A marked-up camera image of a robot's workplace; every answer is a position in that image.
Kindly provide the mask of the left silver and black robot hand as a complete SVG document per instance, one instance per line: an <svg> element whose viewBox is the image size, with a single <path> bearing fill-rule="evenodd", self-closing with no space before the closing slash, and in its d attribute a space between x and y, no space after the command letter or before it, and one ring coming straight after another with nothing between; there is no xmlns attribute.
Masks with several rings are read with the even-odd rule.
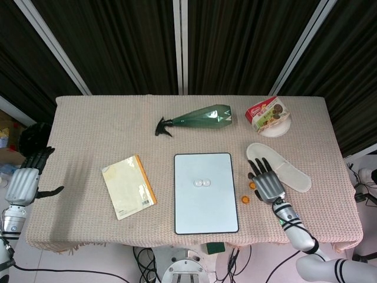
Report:
<svg viewBox="0 0 377 283"><path fill-rule="evenodd" d="M39 191L39 180L50 155L55 151L51 146L26 157L21 167L12 175L5 200L10 205L29 206L35 199L59 194L64 186L51 191Z"/></svg>

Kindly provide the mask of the right silver and black robot hand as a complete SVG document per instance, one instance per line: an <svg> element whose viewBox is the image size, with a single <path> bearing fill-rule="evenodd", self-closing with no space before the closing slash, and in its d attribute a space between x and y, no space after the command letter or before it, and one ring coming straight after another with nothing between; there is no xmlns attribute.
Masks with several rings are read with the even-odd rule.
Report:
<svg viewBox="0 0 377 283"><path fill-rule="evenodd" d="M285 188L267 159L255 158L248 160L248 163L252 168L252 171L248 173L248 178L256 185L257 197L267 204L284 202Z"/></svg>

